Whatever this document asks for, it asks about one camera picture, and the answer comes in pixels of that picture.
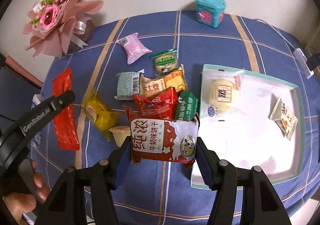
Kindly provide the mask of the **person's left hand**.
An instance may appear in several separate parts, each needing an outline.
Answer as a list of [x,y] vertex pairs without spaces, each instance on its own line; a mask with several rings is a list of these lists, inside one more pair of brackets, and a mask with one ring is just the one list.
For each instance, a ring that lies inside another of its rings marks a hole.
[[[50,194],[50,186],[44,183],[42,175],[39,172],[36,172],[37,163],[33,160],[30,160],[30,164],[33,167],[33,180],[35,185],[38,187],[38,195],[45,201]],[[3,200],[18,224],[28,224],[23,215],[25,213],[30,213],[35,209],[36,198],[34,195],[13,192],[5,196]]]

